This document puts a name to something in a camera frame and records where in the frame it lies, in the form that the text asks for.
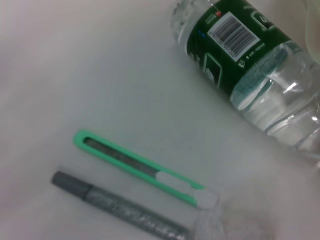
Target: marker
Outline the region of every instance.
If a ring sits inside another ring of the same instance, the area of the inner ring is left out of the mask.
[[[164,240],[189,240],[189,231],[150,210],[111,192],[95,187],[63,172],[57,172],[52,184],[84,202],[116,216]]]

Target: barcode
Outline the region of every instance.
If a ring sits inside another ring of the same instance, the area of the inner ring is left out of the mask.
[[[209,30],[208,35],[237,62],[260,39],[231,12]]]

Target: water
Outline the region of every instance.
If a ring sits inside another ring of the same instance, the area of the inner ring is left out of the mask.
[[[217,2],[179,1],[171,27],[185,51],[195,25]],[[255,63],[237,83],[230,100],[266,135],[320,159],[320,66],[292,41],[278,45]]]

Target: green plastic handle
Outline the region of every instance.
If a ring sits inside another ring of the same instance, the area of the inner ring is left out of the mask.
[[[146,159],[144,157],[141,157],[141,156],[139,156],[139,155],[137,155],[137,154],[135,154],[133,152],[130,152],[130,151],[128,151],[128,150],[126,150],[126,149],[124,149],[124,148],[122,148],[122,147],[120,147],[120,146],[118,146],[118,145],[116,145],[116,144],[114,144],[114,143],[112,143],[110,141],[107,141],[107,140],[103,139],[102,137],[97,136],[97,135],[95,135],[95,134],[93,134],[93,133],[91,133],[89,131],[80,130],[74,136],[73,141],[74,141],[74,144],[78,148],[80,148],[80,149],[82,149],[82,150],[84,150],[84,151],[86,151],[86,152],[88,152],[88,153],[90,153],[90,154],[92,154],[92,155],[94,155],[94,156],[96,156],[96,157],[108,162],[108,163],[111,163],[111,164],[121,168],[122,170],[124,170],[124,171],[126,171],[126,172],[128,172],[128,173],[130,173],[130,174],[132,174],[132,175],[134,175],[136,177],[138,177],[138,178],[141,178],[141,179],[145,180],[146,182],[148,182],[148,183],[150,183],[150,184],[162,189],[163,191],[165,191],[165,192],[167,192],[167,193],[169,193],[169,194],[171,194],[171,195],[173,195],[173,196],[175,196],[175,197],[187,202],[188,204],[190,204],[190,205],[192,205],[194,207],[197,207],[198,203],[197,203],[196,199],[194,199],[192,196],[189,196],[187,194],[181,193],[181,192],[177,191],[176,189],[157,181],[157,179],[145,174],[144,172],[141,172],[141,171],[139,171],[139,170],[137,170],[137,169],[135,169],[135,168],[133,168],[133,167],[131,167],[131,166],[129,166],[129,165],[127,165],[127,164],[115,159],[115,158],[113,158],[113,157],[110,157],[109,155],[107,155],[107,154],[105,154],[105,153],[103,153],[101,151],[98,151],[98,150],[88,146],[85,143],[85,140],[88,139],[88,138],[93,139],[93,140],[95,140],[95,141],[97,141],[97,142],[99,142],[99,143],[101,143],[103,145],[107,145],[108,147],[113,148],[116,151],[119,151],[119,152],[121,152],[121,153],[123,153],[123,154],[125,154],[125,155],[127,155],[127,156],[129,156],[129,157],[131,157],[133,159],[135,159],[138,162],[141,162],[141,163],[143,163],[145,165],[148,165],[148,166],[152,167],[153,169],[155,169],[155,170],[157,170],[159,172],[163,172],[163,173],[169,174],[169,175],[171,175],[171,176],[173,176],[173,177],[175,177],[175,178],[177,178],[179,180],[182,180],[182,181],[188,183],[193,189],[202,190],[202,189],[205,188],[204,186],[202,186],[202,185],[200,185],[200,184],[198,184],[198,183],[196,183],[196,182],[194,182],[194,181],[192,181],[192,180],[190,180],[190,179],[188,179],[188,178],[186,178],[184,176],[181,176],[181,175],[179,175],[179,174],[177,174],[177,173],[175,173],[175,172],[173,172],[173,171],[171,171],[171,170],[169,170],[169,169],[167,169],[167,168],[165,168],[163,166],[160,166],[160,165],[158,165],[158,164],[156,164],[156,163],[154,163],[154,162],[152,162],[152,161],[150,161],[150,160],[148,160],[148,159]]]

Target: water bottle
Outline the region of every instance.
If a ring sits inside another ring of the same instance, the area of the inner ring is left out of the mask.
[[[180,0],[179,46],[266,135],[319,159],[320,66],[246,0]]]

